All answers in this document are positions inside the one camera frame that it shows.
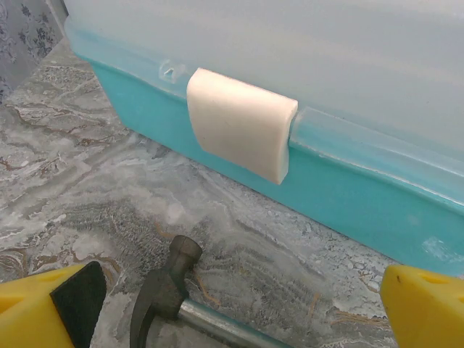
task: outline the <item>teal container base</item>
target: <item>teal container base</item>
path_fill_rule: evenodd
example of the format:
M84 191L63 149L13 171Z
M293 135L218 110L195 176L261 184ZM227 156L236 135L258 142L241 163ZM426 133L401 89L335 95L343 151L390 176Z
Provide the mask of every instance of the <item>teal container base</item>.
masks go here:
M192 131L185 99L122 70L91 64L122 122L135 132L398 262L452 276L464 274L464 217L459 204L450 206L439 196L292 144L289 174L275 185L204 152Z

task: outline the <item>hammer head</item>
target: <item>hammer head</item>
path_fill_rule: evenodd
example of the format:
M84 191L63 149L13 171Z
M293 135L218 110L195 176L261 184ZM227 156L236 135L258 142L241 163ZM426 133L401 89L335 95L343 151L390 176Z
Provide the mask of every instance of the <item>hammer head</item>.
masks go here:
M202 248L187 236L176 236L169 251L166 264L148 273L138 293L130 322L130 348L144 348L154 316L176 319L189 297L183 279L202 256Z

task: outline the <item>gray marble surface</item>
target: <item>gray marble surface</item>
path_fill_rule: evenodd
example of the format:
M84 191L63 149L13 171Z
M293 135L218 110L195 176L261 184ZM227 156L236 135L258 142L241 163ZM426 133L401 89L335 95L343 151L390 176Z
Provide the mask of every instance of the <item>gray marble surface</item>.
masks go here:
M0 116L0 280L98 260L92 347L128 347L133 303L171 238L204 249L191 297L295 347L395 347L378 294L392 261L126 129L66 41ZM155 321L148 347L224 347Z

